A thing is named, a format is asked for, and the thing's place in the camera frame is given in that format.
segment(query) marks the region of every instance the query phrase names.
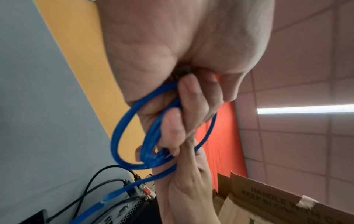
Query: blue cable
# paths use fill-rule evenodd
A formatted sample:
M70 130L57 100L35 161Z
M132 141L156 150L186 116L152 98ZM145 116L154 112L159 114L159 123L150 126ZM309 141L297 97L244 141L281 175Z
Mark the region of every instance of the blue cable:
M134 169L134 170L141 170L141 169L151 169L151 168L155 168L158 166L162 166L166 163L168 163L169 161L171 161L174 157L172 155L170 155L169 150L167 148L163 148L161 151L159 151L158 153L156 153L154 156L152 156L152 153L154 152L155 149L155 145L157 144L157 142L159 141L160 137L161 137L161 123L162 123L162 118L165 115L165 113L173 108L173 107L178 107L180 109L182 109L182 105L181 105L181 101L175 100L174 102L172 102L160 115L159 117L156 119L156 121L151 125L149 131L147 132L145 139L143 141L142 147L141 147L141 151L140 151L140 160L143 162L143 164L131 164L128 163L126 161L124 161L118 154L118 144L119 141L123 135L123 132L125 131L126 127L128 126L128 124L130 123L130 121L132 120L132 118L134 117L134 115L138 112L138 110L144 106L147 102L149 102L151 99L153 99L154 97L176 89L177 88L177 83L169 83L169 84L165 84L163 86L161 86L160 88L158 88L157 90L155 90L154 92L152 92L151 94L149 94L148 96L144 97L143 99L139 100L136 104L134 104L134 106L132 106L130 108L130 110L122 117L122 119L120 120L120 122L118 123L118 125L116 126L113 135L112 135L112 140L111 140L111 153L112 156L114 158L114 160L121 166L123 166L125 169ZM214 115L209 130L207 131L205 137L203 138L203 140L194 148L194 151L197 152L198 149L207 141L207 139L209 138L214 125L215 125L215 121L216 121L216 115ZM94 206L92 206L91 208L87 209L86 211L84 211L81 215L79 215L78 217L76 217L73 221L70 222L70 224L79 224L82 221L84 221L87 217L89 217L90 215L92 215L93 213L97 212L98 210L100 210L101 208L103 208L105 206L105 204L109 201L112 200L116 197L118 197L119 195L121 195L122 193L126 192L127 190L130 190L136 186L140 186L143 183L146 182L150 182L150 181L155 181L158 180L160 178L163 178L171 173L173 173L177 168L177 165L174 165L170 168L168 168L167 170L163 171L162 173L159 173L157 175L151 176L149 178L145 178L142 180L139 180L137 182L133 182L123 188L120 188L116 191L113 191L111 193L109 193L103 201L100 201L98 203L96 203Z

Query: linear light fixture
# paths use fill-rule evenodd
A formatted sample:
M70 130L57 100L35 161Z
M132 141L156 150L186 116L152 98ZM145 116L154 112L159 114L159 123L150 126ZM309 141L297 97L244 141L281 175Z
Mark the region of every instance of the linear light fixture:
M258 114L354 113L354 104L309 107L259 108Z

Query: gray wall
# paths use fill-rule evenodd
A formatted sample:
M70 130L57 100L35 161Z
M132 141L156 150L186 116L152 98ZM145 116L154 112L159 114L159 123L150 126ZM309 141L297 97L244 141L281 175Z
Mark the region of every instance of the gray wall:
M0 223L53 215L114 164L110 140L32 1L0 3ZM93 185L130 178L118 168ZM88 196L83 209L121 187ZM68 223L73 211L53 223Z
M354 103L354 0L277 0L264 56L236 99L248 175L354 213L354 114L256 108Z

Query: cardboard box flap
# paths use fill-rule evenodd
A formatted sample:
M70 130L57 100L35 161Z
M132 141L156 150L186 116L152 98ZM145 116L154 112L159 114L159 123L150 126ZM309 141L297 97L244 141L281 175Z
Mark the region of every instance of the cardboard box flap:
M230 178L218 175L218 187L218 193L223 197L231 192L235 197L289 223L354 224L352 214L320 203L315 203L311 209L300 208L296 204L302 197L233 173Z

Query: black wire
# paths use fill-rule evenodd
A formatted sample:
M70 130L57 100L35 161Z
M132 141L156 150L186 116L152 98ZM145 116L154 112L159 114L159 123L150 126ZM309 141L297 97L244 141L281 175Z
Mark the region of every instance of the black wire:
M139 199L140 197L130 197L127 199L124 199L118 203L116 203L115 205L111 206L109 209L105 210L102 214L100 214L93 222L91 222L90 224L94 224L97 220L99 220L102 216L104 216L107 212L111 211L113 208L120 206L121 204L124 204L126 202L130 202L130 201L134 201L136 199Z
M85 198L86 195L88 195L89 193L93 192L94 190L96 190L97 188L105 185L105 184L108 184L108 183L111 183L111 182L115 182L115 181L121 181L123 183L125 183L127 180L124 180L124 179L111 179L111 180L108 180L108 181L105 181L103 183L100 183L99 185L97 185L96 187L92 188L91 190L85 192L84 194L82 194L78 199L76 199L75 201L71 202L68 206L66 206L65 208L63 208L62 210L60 210L59 212L57 212L56 214L54 214L53 216L49 217L47 219L47 222L51 222L53 219L55 219L56 217L58 217L59 215L61 215L64 211L68 210L70 207L72 207L74 204L76 204L78 201L81 201Z
M109 169L109 168L112 168L112 167L118 167L118 168L125 169L125 168L123 168L123 167L120 166L120 165L110 165L110 166L106 166L106 167L100 169L100 170L91 178L91 180L90 180L89 183L87 184L86 189L85 189L85 191L84 191L83 194L85 194L85 193L88 191L88 188L90 187L92 181L95 179L95 177L96 177L98 174L100 174L102 171L104 171L104 170L106 170L106 169ZM125 170L129 171L129 172L134 176L134 178L136 178L136 177L138 176L138 175L137 175L136 173L134 173L132 170L128 170L128 169L125 169ZM74 213L74 216L73 216L73 220L76 218L77 214L79 213L79 210L80 210L80 207L81 207L81 205L82 205L83 200L84 200L84 198L80 199L80 202L79 202L79 204L77 205L77 208L76 208L76 210L75 210L75 213Z

